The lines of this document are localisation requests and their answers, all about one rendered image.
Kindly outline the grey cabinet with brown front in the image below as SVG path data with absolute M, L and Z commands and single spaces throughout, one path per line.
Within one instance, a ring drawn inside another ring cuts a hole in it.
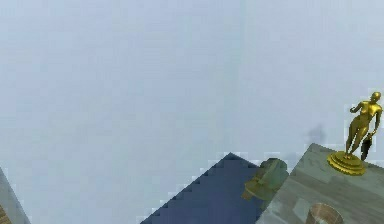
M 31 224 L 6 175 L 0 168 L 0 224 Z

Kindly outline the brown round bowl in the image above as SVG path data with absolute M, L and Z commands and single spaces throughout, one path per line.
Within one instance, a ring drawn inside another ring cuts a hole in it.
M 316 203 L 309 208 L 305 224 L 344 224 L 344 219 L 333 207 Z

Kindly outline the green and gold vase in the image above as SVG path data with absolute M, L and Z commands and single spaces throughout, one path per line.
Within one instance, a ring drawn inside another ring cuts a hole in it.
M 241 197 L 245 200 L 256 197 L 263 201 L 269 201 L 288 176 L 287 164 L 283 160 L 269 158 L 263 161 L 255 175 L 244 183 Z

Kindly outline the gold human figure statue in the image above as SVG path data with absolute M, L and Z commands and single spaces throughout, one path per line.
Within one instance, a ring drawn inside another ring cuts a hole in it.
M 327 156 L 328 164 L 343 174 L 361 176 L 365 173 L 363 162 L 372 146 L 373 136 L 380 127 L 383 108 L 378 104 L 380 92 L 373 92 L 369 100 L 361 101 L 350 109 L 358 115 L 351 121 L 344 151 Z

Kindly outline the grey wooden table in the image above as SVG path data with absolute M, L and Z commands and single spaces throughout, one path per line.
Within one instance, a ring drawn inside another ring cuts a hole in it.
M 305 224 L 311 206 L 331 206 L 343 224 L 384 224 L 384 168 L 365 163 L 350 176 L 332 168 L 332 151 L 311 144 L 255 224 Z

